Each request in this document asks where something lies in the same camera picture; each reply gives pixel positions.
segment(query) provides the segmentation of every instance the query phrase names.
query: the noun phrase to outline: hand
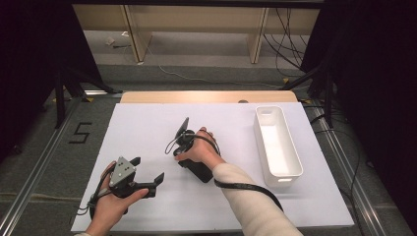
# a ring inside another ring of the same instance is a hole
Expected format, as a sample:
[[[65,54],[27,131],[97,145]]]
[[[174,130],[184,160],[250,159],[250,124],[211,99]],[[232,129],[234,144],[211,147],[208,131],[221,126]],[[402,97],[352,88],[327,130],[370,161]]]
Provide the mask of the hand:
[[[107,168],[111,168],[116,162],[111,162]],[[100,187],[101,189],[107,188],[109,189],[110,182],[110,175],[104,179],[103,184]],[[101,197],[98,200],[97,206],[95,208],[94,217],[89,224],[89,227],[86,230],[86,233],[93,236],[100,236],[106,235],[110,229],[122,218],[123,213],[125,210],[132,205],[133,203],[137,202],[139,199],[143,198],[147,193],[148,189],[141,189],[139,191],[134,192],[131,196],[120,199],[113,194],[109,194],[106,196]]]
[[[215,142],[215,138],[212,132],[207,132],[206,127],[202,127],[199,132],[197,132],[198,136],[203,136],[213,142]],[[177,156],[175,156],[176,160],[185,160],[191,159],[194,162],[202,162],[205,164],[210,170],[213,170],[217,164],[224,163],[225,161],[218,155],[214,148],[209,144],[209,142],[203,139],[194,139],[193,146],[186,152],[183,152]]]

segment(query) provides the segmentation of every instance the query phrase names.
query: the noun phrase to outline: wrist strap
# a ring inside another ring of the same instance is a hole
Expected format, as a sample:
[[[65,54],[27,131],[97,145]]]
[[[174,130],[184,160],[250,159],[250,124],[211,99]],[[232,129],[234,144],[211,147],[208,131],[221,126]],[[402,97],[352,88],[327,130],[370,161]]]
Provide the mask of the wrist strap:
[[[219,182],[216,179],[214,179],[214,184],[215,184],[215,186],[217,186],[219,188],[222,188],[222,189],[251,190],[251,191],[261,192],[261,193],[267,195],[268,197],[270,197],[273,200],[273,202],[282,211],[284,211],[284,209],[282,208],[282,205],[279,202],[278,198],[273,193],[271,193],[268,189],[263,188],[261,186],[252,185],[252,184],[243,184],[243,183],[232,183],[232,184],[228,184],[228,183]]]

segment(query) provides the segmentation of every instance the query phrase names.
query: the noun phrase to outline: white sleeve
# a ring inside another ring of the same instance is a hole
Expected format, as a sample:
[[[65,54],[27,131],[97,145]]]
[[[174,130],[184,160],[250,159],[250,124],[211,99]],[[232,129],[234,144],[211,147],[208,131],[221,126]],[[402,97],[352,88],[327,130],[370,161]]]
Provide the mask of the white sleeve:
[[[222,163],[212,171],[223,183],[256,184],[239,167]],[[246,236],[302,235],[282,210],[267,195],[250,190],[222,189]]]

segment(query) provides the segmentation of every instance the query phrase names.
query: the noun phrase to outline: white tabletop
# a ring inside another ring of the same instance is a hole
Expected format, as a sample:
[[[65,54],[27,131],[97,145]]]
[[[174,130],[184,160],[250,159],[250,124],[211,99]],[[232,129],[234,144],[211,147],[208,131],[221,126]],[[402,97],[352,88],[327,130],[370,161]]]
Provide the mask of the white tabletop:
[[[300,103],[228,104],[117,104],[80,207],[85,207],[99,176],[109,162],[124,156],[142,158],[135,181],[165,179],[156,197],[140,200],[129,208],[112,231],[146,233],[224,232],[241,229],[221,190],[213,181],[204,184],[181,168],[172,152],[164,153],[186,117],[188,128],[202,126],[213,132],[222,157],[244,169],[266,187],[254,134],[255,108],[278,105],[304,173],[290,187],[269,188],[279,198],[285,214],[297,227],[351,226],[353,220],[330,173],[305,111]],[[73,232],[84,231],[89,215],[78,215]]]

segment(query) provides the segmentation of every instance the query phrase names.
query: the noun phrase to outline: white plastic bin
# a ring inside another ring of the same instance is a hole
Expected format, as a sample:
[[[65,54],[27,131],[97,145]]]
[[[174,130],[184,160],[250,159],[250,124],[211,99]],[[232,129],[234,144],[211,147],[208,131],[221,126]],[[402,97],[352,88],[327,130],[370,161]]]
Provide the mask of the white plastic bin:
[[[282,109],[257,107],[254,129],[266,184],[270,187],[291,185],[303,173],[303,167]]]

